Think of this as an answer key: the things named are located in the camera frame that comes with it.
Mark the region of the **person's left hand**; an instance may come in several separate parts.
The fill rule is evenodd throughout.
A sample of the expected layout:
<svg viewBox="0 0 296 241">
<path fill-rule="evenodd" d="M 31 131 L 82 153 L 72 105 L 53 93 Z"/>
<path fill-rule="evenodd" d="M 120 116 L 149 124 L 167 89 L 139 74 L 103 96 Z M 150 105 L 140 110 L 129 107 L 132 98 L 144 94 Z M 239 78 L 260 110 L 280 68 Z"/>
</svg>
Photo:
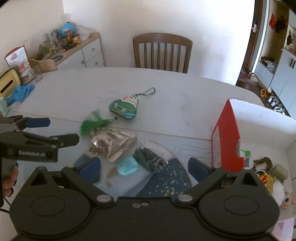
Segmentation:
<svg viewBox="0 0 296 241">
<path fill-rule="evenodd" d="M 3 196 L 9 197 L 13 193 L 13 187 L 16 184 L 17 178 L 19 175 L 18 166 L 15 165 L 14 168 L 10 170 L 9 175 L 4 178 L 2 182 L 2 188 L 3 188 Z"/>
</svg>

